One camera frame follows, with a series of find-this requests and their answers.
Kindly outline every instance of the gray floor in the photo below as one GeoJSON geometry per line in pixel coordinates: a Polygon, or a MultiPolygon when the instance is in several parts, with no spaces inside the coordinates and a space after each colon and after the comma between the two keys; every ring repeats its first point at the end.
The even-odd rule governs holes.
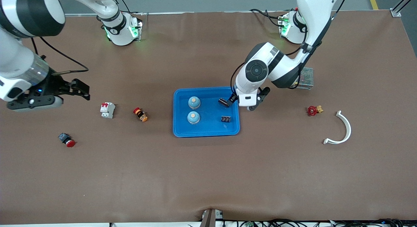
{"type": "MultiPolygon", "coordinates": [[[[379,9],[387,9],[394,7],[400,0],[376,0],[379,9]]],[[[404,9],[401,10],[401,20],[407,31],[408,38],[417,56],[417,0],[412,0],[404,9]]]]}
{"type": "MultiPolygon", "coordinates": [[[[288,10],[296,7],[296,0],[125,0],[131,11],[138,12],[219,12],[260,10],[288,10]]],[[[67,14],[92,13],[83,4],[61,0],[67,14]]],[[[369,0],[346,0],[343,10],[371,10],[369,0]]]]}

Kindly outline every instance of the blue bottle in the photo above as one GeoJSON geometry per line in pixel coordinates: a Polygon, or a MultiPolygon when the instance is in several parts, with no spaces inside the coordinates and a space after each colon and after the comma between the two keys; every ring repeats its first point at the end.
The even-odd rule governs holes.
{"type": "Polygon", "coordinates": [[[188,100],[188,105],[189,105],[189,107],[191,107],[191,109],[193,109],[193,110],[197,109],[197,108],[200,106],[200,104],[201,104],[201,101],[200,101],[200,99],[199,99],[199,98],[197,98],[197,97],[191,97],[191,98],[188,100]]]}
{"type": "Polygon", "coordinates": [[[196,124],[200,121],[200,114],[198,114],[195,111],[191,111],[190,113],[188,113],[187,120],[192,124],[196,124]]]}

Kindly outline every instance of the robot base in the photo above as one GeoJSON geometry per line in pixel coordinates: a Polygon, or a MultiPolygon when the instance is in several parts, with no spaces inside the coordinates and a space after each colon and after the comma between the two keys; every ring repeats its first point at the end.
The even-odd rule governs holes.
{"type": "Polygon", "coordinates": [[[125,27],[117,35],[110,33],[106,29],[107,38],[117,46],[126,46],[135,40],[140,41],[142,36],[142,21],[131,16],[129,13],[122,14],[126,18],[125,27]]]}
{"type": "Polygon", "coordinates": [[[283,16],[278,18],[278,24],[283,25],[284,27],[280,27],[280,36],[285,37],[289,42],[294,44],[301,44],[304,40],[304,32],[300,31],[294,22],[294,15],[297,13],[296,10],[292,10],[286,13],[283,16]]]}

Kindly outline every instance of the black cable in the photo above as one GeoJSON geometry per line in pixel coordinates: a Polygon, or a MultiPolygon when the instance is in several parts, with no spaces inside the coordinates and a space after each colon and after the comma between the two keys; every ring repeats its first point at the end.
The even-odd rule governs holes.
{"type": "Polygon", "coordinates": [[[378,226],[378,227],[382,227],[379,224],[373,224],[371,223],[361,223],[361,224],[357,224],[357,225],[352,225],[352,224],[345,224],[343,227],[367,227],[367,226],[378,226]]]}
{"type": "MultiPolygon", "coordinates": [[[[252,9],[252,10],[249,10],[249,11],[252,11],[252,12],[256,11],[256,12],[259,12],[261,15],[263,15],[265,17],[268,17],[268,15],[266,15],[264,12],[262,12],[258,9],[252,9]]],[[[270,17],[273,18],[273,19],[278,19],[278,17],[275,17],[275,16],[270,16],[270,17]]]]}
{"type": "Polygon", "coordinates": [[[274,24],[275,26],[280,27],[280,28],[283,28],[284,27],[283,25],[277,24],[274,21],[272,21],[271,16],[269,16],[267,10],[265,10],[265,13],[266,13],[266,16],[268,17],[268,19],[272,22],[272,24],[274,24]]]}
{"type": "MultiPolygon", "coordinates": [[[[306,41],[306,39],[307,39],[307,30],[306,30],[306,32],[304,33],[304,39],[303,39],[303,43],[306,41]]],[[[292,55],[292,54],[295,54],[296,52],[298,52],[299,50],[301,49],[301,47],[298,47],[294,52],[290,52],[290,53],[286,53],[285,55],[292,55]]]]}
{"type": "Polygon", "coordinates": [[[283,224],[289,224],[292,227],[295,227],[295,225],[291,224],[291,222],[294,223],[294,221],[288,220],[288,219],[274,219],[273,222],[282,222],[282,224],[277,225],[277,227],[282,226],[283,224]]]}
{"type": "Polygon", "coordinates": [[[85,68],[84,70],[72,70],[72,71],[61,71],[61,72],[57,72],[55,74],[53,74],[54,76],[60,76],[63,74],[68,74],[68,73],[75,73],[75,72],[85,72],[88,71],[88,67],[86,67],[84,64],[76,61],[75,59],[71,58],[70,56],[64,54],[63,52],[59,51],[57,48],[53,47],[51,44],[49,44],[43,37],[39,37],[47,46],[49,46],[52,50],[55,50],[56,52],[58,52],[60,55],[68,58],[69,60],[75,62],[76,64],[80,65],[81,67],[85,68]]]}
{"type": "Polygon", "coordinates": [[[31,37],[31,38],[30,38],[30,40],[32,40],[33,49],[35,50],[35,53],[36,53],[37,55],[39,55],[39,54],[37,53],[37,48],[36,48],[36,44],[35,44],[35,39],[33,39],[33,37],[31,37]]]}
{"type": "MultiPolygon", "coordinates": [[[[303,40],[303,43],[304,43],[304,41],[306,41],[306,37],[307,37],[307,31],[306,31],[306,33],[304,34],[304,40],[303,40]]],[[[302,71],[302,68],[300,68],[299,70],[298,70],[298,80],[297,80],[297,84],[294,86],[294,87],[290,87],[290,88],[288,88],[288,89],[296,89],[297,87],[298,87],[298,85],[300,84],[300,79],[301,79],[301,71],[302,71]]]]}
{"type": "Polygon", "coordinates": [[[378,222],[378,223],[381,223],[381,224],[382,223],[389,224],[390,227],[399,227],[399,225],[397,226],[397,224],[394,222],[394,220],[392,220],[392,219],[379,219],[377,221],[371,221],[370,224],[378,222]]]}
{"type": "Polygon", "coordinates": [[[395,223],[395,221],[397,221],[399,224],[398,224],[398,227],[403,227],[404,226],[404,224],[402,223],[402,221],[401,220],[399,220],[399,219],[393,219],[392,220],[394,223],[395,223]]]}
{"type": "Polygon", "coordinates": [[[123,4],[125,4],[126,9],[128,9],[128,12],[131,13],[130,10],[129,10],[128,5],[126,5],[126,3],[125,3],[125,0],[122,0],[122,1],[123,1],[123,4]]]}
{"type": "Polygon", "coordinates": [[[233,72],[233,74],[232,74],[232,77],[230,78],[230,90],[232,91],[232,93],[234,94],[234,95],[236,95],[236,91],[233,89],[233,87],[232,87],[232,81],[233,81],[233,77],[234,77],[234,75],[236,74],[236,71],[237,70],[239,70],[239,68],[241,68],[241,66],[243,66],[245,63],[243,62],[241,65],[239,65],[237,68],[236,68],[236,70],[233,72]]]}
{"type": "Polygon", "coordinates": [[[275,221],[274,226],[275,226],[275,227],[281,227],[281,226],[283,226],[284,224],[289,224],[289,225],[291,225],[291,226],[295,227],[293,224],[290,224],[290,223],[288,223],[287,221],[281,221],[281,220],[279,220],[279,221],[275,221]]]}
{"type": "Polygon", "coordinates": [[[339,10],[340,10],[341,6],[343,6],[344,1],[345,1],[345,0],[341,1],[341,3],[340,3],[340,6],[339,6],[338,10],[336,10],[336,13],[332,16],[332,20],[333,20],[333,18],[335,18],[335,17],[336,17],[336,15],[338,14],[338,12],[339,12],[339,10]]]}
{"type": "Polygon", "coordinates": [[[298,224],[307,227],[307,225],[305,225],[304,223],[300,222],[300,221],[293,221],[293,223],[295,223],[297,226],[299,226],[298,224]]]}
{"type": "Polygon", "coordinates": [[[128,11],[121,10],[121,12],[126,12],[126,13],[131,13],[131,14],[140,13],[139,11],[130,12],[128,6],[126,6],[126,8],[128,9],[128,11]]]}

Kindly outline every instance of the blue tray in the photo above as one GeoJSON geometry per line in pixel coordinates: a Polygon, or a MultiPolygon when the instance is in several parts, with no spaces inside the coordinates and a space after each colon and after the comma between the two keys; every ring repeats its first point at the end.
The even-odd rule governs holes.
{"type": "Polygon", "coordinates": [[[230,97],[230,87],[210,87],[178,89],[174,93],[173,129],[177,137],[198,137],[236,135],[240,130],[239,110],[237,102],[227,108],[221,105],[219,98],[230,97]],[[192,96],[200,98],[201,105],[196,110],[188,106],[192,96]],[[187,120],[190,111],[200,114],[200,121],[191,124],[187,120]],[[231,117],[229,123],[222,122],[222,116],[231,117]]]}

